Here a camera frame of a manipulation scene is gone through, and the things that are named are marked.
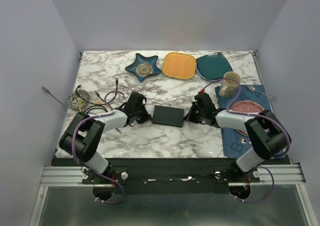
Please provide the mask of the black network switch box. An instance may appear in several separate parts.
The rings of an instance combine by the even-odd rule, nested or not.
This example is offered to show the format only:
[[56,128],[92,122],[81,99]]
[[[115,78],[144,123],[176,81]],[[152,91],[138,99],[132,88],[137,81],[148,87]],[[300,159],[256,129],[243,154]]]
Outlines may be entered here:
[[156,105],[154,107],[152,123],[181,128],[184,122],[183,108]]

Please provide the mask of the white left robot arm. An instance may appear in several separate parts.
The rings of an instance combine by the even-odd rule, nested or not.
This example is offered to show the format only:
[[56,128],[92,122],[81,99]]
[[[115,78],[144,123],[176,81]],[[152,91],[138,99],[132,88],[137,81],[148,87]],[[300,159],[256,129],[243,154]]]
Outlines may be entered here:
[[97,148],[104,132],[143,124],[152,119],[146,109],[146,97],[132,92],[123,105],[101,114],[78,112],[62,134],[58,146],[71,155],[76,163],[82,163],[94,171],[93,177],[101,184],[111,177],[110,163],[98,153]]

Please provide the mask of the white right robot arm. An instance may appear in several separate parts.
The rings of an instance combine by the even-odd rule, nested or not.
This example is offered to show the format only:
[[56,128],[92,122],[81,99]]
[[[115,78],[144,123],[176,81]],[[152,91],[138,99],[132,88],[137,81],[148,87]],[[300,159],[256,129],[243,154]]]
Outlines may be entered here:
[[228,108],[216,108],[205,92],[199,92],[194,97],[184,120],[248,134],[251,148],[235,160],[230,169],[230,177],[236,182],[243,181],[250,170],[275,156],[280,156],[281,151],[288,151],[291,146],[289,134],[270,110],[245,113]]

